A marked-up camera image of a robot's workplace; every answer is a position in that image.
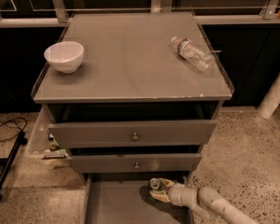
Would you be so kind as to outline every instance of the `drawer knob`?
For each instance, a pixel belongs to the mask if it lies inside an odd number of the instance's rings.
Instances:
[[[137,133],[133,133],[132,140],[133,140],[134,142],[136,142],[136,141],[139,140],[139,137],[137,136]]]
[[[138,170],[138,169],[140,168],[138,162],[136,162],[136,163],[134,164],[134,167],[133,167],[133,168],[136,169],[136,170]]]

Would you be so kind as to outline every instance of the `white robotic arm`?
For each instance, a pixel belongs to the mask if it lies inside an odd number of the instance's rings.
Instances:
[[[149,186],[150,195],[154,199],[186,206],[199,217],[212,219],[214,216],[220,216],[228,224],[258,224],[210,187],[189,188],[164,178],[152,178]]]

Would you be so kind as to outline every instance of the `bottle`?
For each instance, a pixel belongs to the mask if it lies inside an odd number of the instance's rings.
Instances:
[[[173,37],[171,40],[175,52],[182,58],[195,65],[200,71],[205,72],[215,62],[215,57],[210,51],[204,50],[195,42],[182,37]]]

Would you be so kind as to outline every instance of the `white bowl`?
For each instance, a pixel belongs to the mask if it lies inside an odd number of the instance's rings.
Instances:
[[[55,70],[68,74],[81,66],[84,48],[78,42],[63,41],[47,48],[44,56]]]

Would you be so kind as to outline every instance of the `black pole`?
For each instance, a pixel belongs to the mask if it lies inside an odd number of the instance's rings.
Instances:
[[[19,147],[20,145],[25,145],[27,140],[25,139],[25,132],[24,131],[20,131],[19,134],[18,134],[18,137],[13,145],[13,148],[11,149],[10,153],[9,153],[9,156],[8,156],[8,159],[7,159],[7,162],[5,163],[1,173],[0,173],[0,190],[2,188],[2,185],[7,177],[7,174],[8,174],[8,171],[9,171],[9,168],[12,164],[12,162],[14,161],[17,153],[18,153],[18,150],[19,150]]]

